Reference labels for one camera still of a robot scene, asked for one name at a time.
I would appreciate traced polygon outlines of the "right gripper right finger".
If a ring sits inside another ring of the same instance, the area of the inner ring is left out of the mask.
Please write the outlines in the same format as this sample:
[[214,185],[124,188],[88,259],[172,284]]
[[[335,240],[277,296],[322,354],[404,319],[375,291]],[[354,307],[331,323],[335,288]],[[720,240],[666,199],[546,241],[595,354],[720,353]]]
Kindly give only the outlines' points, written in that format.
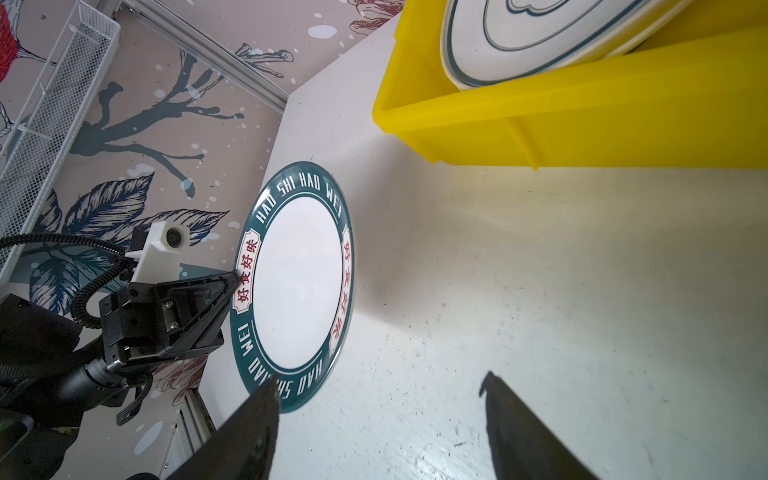
[[594,479],[590,471],[493,372],[483,379],[486,431],[498,479]]

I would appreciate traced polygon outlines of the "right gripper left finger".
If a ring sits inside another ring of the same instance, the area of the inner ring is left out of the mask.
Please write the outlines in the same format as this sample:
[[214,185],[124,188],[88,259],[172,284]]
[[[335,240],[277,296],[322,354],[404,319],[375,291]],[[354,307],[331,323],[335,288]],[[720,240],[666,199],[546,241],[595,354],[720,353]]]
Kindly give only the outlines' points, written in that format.
[[279,425],[277,380],[257,388],[172,479],[267,479]]

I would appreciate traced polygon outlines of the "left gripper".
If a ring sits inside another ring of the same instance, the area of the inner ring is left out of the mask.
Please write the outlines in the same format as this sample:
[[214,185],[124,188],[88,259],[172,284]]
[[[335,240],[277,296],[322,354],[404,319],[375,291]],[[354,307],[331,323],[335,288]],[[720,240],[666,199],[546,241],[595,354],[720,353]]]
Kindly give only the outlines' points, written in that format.
[[158,284],[129,283],[99,303],[109,366],[161,366],[205,356],[241,286],[236,271]]

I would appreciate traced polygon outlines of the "green lettered rim plate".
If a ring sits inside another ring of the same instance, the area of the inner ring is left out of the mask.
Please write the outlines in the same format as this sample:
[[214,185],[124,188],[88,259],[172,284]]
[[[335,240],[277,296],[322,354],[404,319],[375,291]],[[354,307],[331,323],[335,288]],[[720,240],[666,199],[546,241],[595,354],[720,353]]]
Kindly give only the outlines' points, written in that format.
[[354,304],[352,218],[327,170],[295,162],[266,182],[235,271],[230,331],[240,379],[250,393],[276,380],[281,411],[297,411],[330,376]]

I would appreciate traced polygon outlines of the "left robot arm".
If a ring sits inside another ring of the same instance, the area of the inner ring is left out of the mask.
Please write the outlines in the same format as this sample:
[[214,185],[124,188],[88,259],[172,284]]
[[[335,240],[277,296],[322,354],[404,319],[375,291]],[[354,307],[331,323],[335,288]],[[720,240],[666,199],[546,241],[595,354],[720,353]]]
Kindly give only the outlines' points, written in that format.
[[85,412],[139,413],[154,374],[223,345],[221,325],[240,287],[236,272],[159,284],[131,282],[88,300],[102,275],[75,296],[65,319],[20,297],[1,301],[1,476],[50,479],[77,440]]

